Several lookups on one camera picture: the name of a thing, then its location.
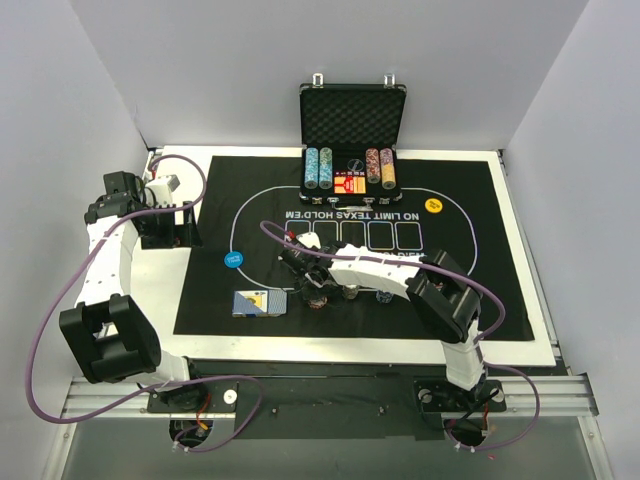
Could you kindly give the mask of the blue small blind button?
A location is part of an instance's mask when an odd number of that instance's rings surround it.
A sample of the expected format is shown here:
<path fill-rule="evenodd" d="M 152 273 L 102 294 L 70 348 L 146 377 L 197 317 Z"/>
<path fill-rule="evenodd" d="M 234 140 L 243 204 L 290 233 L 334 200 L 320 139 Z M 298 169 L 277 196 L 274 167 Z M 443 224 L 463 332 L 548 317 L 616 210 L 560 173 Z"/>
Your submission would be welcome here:
<path fill-rule="evenodd" d="M 223 262 L 229 269 L 239 269 L 244 263 L 244 255 L 240 251 L 232 250 L 224 256 Z"/>

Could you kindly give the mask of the yellow big blind button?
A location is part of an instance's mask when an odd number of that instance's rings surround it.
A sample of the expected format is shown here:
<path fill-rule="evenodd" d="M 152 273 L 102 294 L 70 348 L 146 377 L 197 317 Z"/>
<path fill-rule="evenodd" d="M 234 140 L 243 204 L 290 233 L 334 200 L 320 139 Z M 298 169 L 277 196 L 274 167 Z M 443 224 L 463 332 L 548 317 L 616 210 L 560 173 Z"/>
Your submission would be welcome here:
<path fill-rule="evenodd" d="M 443 203 L 438 198 L 429 198 L 425 201 L 424 207 L 431 214 L 439 214 L 443 210 Z"/>

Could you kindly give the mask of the grey poker chip stack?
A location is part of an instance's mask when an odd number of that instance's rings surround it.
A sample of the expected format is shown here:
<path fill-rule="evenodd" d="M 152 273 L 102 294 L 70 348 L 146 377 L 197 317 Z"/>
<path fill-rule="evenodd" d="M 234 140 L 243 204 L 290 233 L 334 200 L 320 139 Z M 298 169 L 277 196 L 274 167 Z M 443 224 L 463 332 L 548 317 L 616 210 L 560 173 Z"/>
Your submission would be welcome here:
<path fill-rule="evenodd" d="M 358 285 L 345 285 L 343 287 L 343 297 L 346 300 L 354 300 L 359 293 Z"/>

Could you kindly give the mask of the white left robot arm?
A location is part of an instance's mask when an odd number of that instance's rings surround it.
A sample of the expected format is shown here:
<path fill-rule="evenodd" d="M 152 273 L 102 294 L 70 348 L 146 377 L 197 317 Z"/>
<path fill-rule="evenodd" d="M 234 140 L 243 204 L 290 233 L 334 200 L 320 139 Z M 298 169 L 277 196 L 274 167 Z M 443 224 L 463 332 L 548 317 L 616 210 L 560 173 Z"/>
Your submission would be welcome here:
<path fill-rule="evenodd" d="M 200 408 L 204 384 L 192 378 L 189 360 L 161 347 L 156 330 L 131 295 L 134 247 L 171 249 L 202 245 L 188 203 L 152 208 L 120 192 L 99 197 L 84 215 L 90 260 L 72 309 L 59 315 L 60 330 L 91 383 L 130 379 L 159 384 L 181 410 Z"/>

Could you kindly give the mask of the red poker chip stack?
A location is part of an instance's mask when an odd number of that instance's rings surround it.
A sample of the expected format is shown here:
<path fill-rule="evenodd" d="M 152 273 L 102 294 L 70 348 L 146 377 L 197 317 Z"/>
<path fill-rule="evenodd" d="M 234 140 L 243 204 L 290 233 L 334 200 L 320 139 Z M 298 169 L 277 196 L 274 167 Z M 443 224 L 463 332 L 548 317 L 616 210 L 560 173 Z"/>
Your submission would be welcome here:
<path fill-rule="evenodd" d="M 328 299 L 326 297 L 321 297 L 316 299 L 310 299 L 307 301 L 307 304 L 311 309 L 319 310 L 324 308 L 327 302 L 328 302 Z"/>

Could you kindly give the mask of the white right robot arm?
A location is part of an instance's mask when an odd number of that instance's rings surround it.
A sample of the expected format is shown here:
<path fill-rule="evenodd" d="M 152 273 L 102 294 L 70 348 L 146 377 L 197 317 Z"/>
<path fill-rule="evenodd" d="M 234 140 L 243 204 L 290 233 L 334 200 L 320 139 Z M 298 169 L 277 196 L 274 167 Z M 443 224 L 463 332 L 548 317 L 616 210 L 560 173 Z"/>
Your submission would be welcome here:
<path fill-rule="evenodd" d="M 427 333 L 442 344 L 449 402 L 468 409 L 483 395 L 484 361 L 475 341 L 482 294 L 466 284 L 460 266 L 444 251 L 411 259 L 336 242 L 306 247 L 295 240 L 278 256 L 303 299 L 316 307 L 341 295 L 371 289 L 412 305 Z"/>

